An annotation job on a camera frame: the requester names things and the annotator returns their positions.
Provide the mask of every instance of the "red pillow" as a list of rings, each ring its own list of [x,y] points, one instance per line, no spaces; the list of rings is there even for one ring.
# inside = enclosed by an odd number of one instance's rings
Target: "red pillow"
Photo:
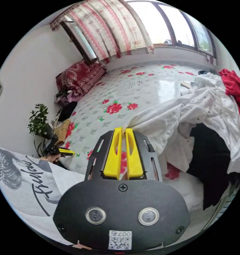
[[[105,74],[99,63],[87,65],[81,60],[56,77],[58,90],[67,87],[73,91],[72,101],[78,102]]]

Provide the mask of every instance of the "handheld device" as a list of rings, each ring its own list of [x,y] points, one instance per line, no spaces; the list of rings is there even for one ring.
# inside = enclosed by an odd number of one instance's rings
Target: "handheld device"
[[[60,154],[61,157],[75,155],[75,153],[72,150],[55,146],[55,143],[57,141],[58,141],[57,135],[53,135],[52,138],[47,142],[47,144],[44,146],[44,152],[46,155],[47,154],[51,154],[51,155]]]
[[[99,138],[84,181],[61,197],[53,221],[67,241],[103,252],[130,253],[172,244],[188,227],[186,203],[162,182],[148,138],[131,128],[125,137],[127,180],[119,179],[120,127]]]

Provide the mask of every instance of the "potted plant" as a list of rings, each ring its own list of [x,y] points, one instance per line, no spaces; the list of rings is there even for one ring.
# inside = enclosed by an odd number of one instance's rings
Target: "potted plant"
[[[47,123],[48,107],[43,104],[36,104],[35,110],[31,111],[28,128],[30,134],[50,139],[54,130]]]

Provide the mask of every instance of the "white wall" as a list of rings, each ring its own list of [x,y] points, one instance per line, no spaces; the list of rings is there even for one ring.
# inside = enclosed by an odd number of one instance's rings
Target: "white wall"
[[[51,119],[58,111],[53,99],[58,92],[55,77],[82,59],[63,29],[49,25],[26,34],[0,69],[0,146],[36,156],[27,128],[35,104],[48,106]]]
[[[114,68],[119,68],[125,65],[131,65],[135,63],[141,63],[146,61],[164,61],[164,60],[172,60],[172,61],[185,61],[192,62],[198,65],[203,65],[208,68],[214,69],[215,66],[209,64],[207,62],[207,58],[204,55],[198,54],[194,51],[172,48],[172,47],[163,47],[163,48],[155,48],[154,55],[151,54],[138,54],[138,55],[130,55],[123,56],[115,61],[106,64],[107,70],[112,70]]]
[[[236,74],[240,77],[240,70],[236,62],[234,61],[233,57],[229,53],[229,51],[213,33],[211,33],[211,35],[213,37],[213,41],[216,48],[216,56],[217,56],[216,71],[219,72],[223,68],[226,68],[228,70],[234,70]]]
[[[69,5],[68,7],[62,8],[56,11],[55,13],[51,14],[50,16],[46,17],[45,19],[40,21],[38,24],[36,24],[28,33],[31,33],[40,27],[50,24],[59,14],[61,14],[64,10],[67,10],[70,6],[71,5]]]

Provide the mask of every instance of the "red cloth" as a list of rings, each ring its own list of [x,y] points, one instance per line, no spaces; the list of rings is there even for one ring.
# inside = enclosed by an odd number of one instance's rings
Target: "red cloth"
[[[87,65],[84,60],[73,64],[56,77],[57,88],[72,90],[71,100],[78,102],[105,74],[99,63]]]
[[[219,74],[226,87],[226,95],[234,96],[240,114],[240,77],[234,71],[229,71],[227,69],[223,69]]]

